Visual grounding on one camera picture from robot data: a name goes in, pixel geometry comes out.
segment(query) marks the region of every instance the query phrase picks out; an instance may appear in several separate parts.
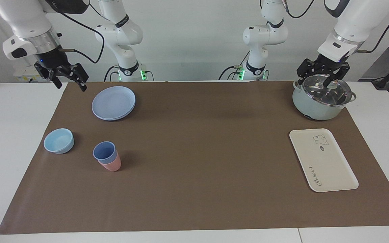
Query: pink cup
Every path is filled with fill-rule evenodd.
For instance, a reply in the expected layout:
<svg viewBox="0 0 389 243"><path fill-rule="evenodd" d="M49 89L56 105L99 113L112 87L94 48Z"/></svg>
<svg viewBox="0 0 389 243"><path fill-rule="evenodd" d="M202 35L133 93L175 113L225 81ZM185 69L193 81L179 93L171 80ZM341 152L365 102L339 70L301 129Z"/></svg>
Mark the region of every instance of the pink cup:
<svg viewBox="0 0 389 243"><path fill-rule="evenodd" d="M93 150L93 156L109 171L117 171L121 168L121 159L113 142L99 143Z"/></svg>

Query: cartoon bear drawing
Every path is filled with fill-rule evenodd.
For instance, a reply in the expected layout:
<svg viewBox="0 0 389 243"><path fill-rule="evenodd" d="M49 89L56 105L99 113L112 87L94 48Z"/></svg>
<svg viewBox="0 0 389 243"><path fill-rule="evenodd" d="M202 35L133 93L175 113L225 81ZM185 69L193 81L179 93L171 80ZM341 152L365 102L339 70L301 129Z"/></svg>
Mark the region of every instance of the cartoon bear drawing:
<svg viewBox="0 0 389 243"><path fill-rule="evenodd" d="M313 140L315 140L316 144L329 145L327 139L325 138L325 135L318 135L316 137L313 137Z"/></svg>

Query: stacked plates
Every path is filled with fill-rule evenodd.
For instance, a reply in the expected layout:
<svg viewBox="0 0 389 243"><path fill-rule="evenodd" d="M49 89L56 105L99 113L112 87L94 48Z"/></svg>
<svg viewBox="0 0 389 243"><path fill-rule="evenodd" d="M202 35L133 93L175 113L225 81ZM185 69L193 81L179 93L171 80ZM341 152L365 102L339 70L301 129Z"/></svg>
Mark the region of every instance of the stacked plates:
<svg viewBox="0 0 389 243"><path fill-rule="evenodd" d="M133 91L123 86L113 86L100 92L93 100L93 113L102 120L119 120L134 108Z"/></svg>

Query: printed logo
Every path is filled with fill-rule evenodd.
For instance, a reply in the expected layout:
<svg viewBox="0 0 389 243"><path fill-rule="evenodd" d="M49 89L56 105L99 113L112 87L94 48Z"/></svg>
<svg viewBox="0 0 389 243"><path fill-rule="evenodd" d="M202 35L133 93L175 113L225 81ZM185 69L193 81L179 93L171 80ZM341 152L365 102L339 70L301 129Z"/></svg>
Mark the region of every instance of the printed logo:
<svg viewBox="0 0 389 243"><path fill-rule="evenodd" d="M319 180L318 176L316 175L315 169L313 169L313 167L311 167L311 166L309 166L309 168L310 168L310 171L312 172L313 178L315 179L316 185L322 186L321 181Z"/></svg>
<svg viewBox="0 0 389 243"><path fill-rule="evenodd" d="M323 134L313 137L313 140L315 140L316 144L329 145L325 135Z"/></svg>

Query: tabletop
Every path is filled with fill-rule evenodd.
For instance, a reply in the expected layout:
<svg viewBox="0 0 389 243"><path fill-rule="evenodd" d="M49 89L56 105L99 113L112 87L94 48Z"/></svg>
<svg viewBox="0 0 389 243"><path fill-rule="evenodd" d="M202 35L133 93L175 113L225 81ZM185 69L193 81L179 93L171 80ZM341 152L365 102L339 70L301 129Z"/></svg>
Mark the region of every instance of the tabletop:
<svg viewBox="0 0 389 243"><path fill-rule="evenodd" d="M389 180L389 94L348 83L358 98L347 108ZM66 84L0 83L0 223ZM0 242L385 242L389 226L4 235Z"/></svg>

